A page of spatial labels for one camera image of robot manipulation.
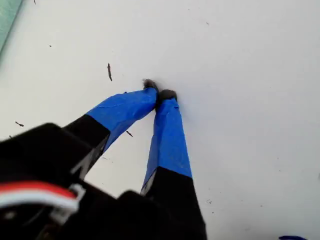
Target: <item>blue taped leg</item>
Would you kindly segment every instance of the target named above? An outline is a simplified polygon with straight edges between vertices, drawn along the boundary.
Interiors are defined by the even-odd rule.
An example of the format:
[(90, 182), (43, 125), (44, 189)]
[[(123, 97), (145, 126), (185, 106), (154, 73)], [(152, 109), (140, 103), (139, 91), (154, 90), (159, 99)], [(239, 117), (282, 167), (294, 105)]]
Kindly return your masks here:
[(91, 109), (87, 115), (110, 131), (104, 152), (135, 121), (148, 115), (155, 108), (156, 100), (157, 91), (149, 87), (111, 96)]
[(174, 98), (164, 100), (157, 109), (143, 185), (157, 167), (192, 178), (182, 118)]

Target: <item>red and white wire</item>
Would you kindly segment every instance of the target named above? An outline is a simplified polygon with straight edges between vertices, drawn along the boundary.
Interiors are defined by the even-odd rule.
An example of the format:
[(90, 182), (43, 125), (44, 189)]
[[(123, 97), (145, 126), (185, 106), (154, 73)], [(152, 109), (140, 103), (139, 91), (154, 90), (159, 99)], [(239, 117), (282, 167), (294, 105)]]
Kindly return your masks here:
[(18, 181), (0, 184), (0, 209), (22, 204), (49, 205), (75, 213), (76, 196), (68, 189), (42, 181)]

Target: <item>white floor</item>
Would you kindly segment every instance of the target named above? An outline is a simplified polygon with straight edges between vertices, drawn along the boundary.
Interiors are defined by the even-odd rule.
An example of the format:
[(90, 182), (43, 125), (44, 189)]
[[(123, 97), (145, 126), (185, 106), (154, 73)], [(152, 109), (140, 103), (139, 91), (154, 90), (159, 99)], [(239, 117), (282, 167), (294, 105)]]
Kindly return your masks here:
[[(64, 126), (152, 78), (178, 93), (209, 239), (318, 240), (319, 9), (318, 0), (25, 0), (0, 56), (0, 138)], [(87, 181), (114, 196), (139, 191), (153, 117)]]

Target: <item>red wire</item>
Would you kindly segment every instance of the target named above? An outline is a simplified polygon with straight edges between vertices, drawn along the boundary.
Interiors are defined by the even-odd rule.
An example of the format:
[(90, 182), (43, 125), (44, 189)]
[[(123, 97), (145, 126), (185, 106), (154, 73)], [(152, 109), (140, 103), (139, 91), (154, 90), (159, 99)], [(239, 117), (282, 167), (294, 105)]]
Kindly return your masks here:
[(76, 198), (76, 196), (69, 190), (43, 181), (16, 181), (0, 184), (0, 194), (21, 190), (47, 191), (67, 198)]

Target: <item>white wire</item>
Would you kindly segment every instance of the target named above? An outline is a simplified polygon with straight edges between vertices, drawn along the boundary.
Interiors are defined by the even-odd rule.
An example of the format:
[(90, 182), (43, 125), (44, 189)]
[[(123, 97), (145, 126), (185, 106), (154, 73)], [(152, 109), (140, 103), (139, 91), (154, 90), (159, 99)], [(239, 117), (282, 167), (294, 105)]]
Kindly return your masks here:
[(0, 209), (21, 204), (43, 204), (65, 209), (71, 213), (78, 211), (77, 199), (54, 194), (45, 190), (19, 190), (0, 194)]

